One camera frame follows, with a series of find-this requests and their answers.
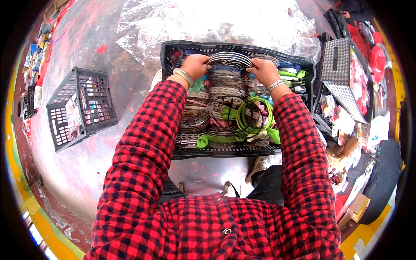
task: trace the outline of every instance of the clear plastic wrap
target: clear plastic wrap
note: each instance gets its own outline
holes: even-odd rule
[[[167,40],[248,44],[315,64],[321,52],[315,22],[295,0],[126,0],[116,32],[122,35],[117,44],[141,65],[159,59],[161,43]]]

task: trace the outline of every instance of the red bag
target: red bag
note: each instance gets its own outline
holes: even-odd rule
[[[374,46],[371,52],[371,69],[373,70],[373,80],[379,84],[384,77],[384,66],[386,64],[386,56],[384,50],[378,46]]]

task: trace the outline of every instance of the houndstooth box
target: houndstooth box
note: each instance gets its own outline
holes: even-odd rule
[[[350,47],[352,47],[354,53],[357,55],[369,79],[367,89],[370,91],[370,100],[365,118],[361,114],[352,90],[349,87]],[[350,38],[341,38],[325,43],[321,81],[355,121],[365,124],[371,121],[374,105],[371,75],[360,50]]]

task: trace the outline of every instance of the red and black checkered sleeve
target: red and black checkered sleeve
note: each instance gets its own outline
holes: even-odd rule
[[[162,81],[146,97],[117,144],[92,228],[92,251],[151,216],[171,164],[186,90]]]
[[[327,157],[311,113],[296,94],[284,95],[275,104],[283,156],[282,188],[285,206],[310,224],[334,249],[340,232],[335,221],[334,192],[327,173]],[[300,227],[307,232],[308,227]]]

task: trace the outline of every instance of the shoe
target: shoe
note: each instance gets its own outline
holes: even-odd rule
[[[162,81],[162,69],[158,70],[156,72],[155,76],[153,77],[152,85],[150,87],[150,91],[152,91],[155,88],[155,86],[161,81]]]
[[[247,175],[245,178],[246,184],[251,184],[253,187],[255,185],[254,179],[259,176],[259,174],[255,174],[258,172],[263,173],[272,165],[282,165],[282,155],[269,155],[269,156],[259,156],[254,163],[253,170]]]

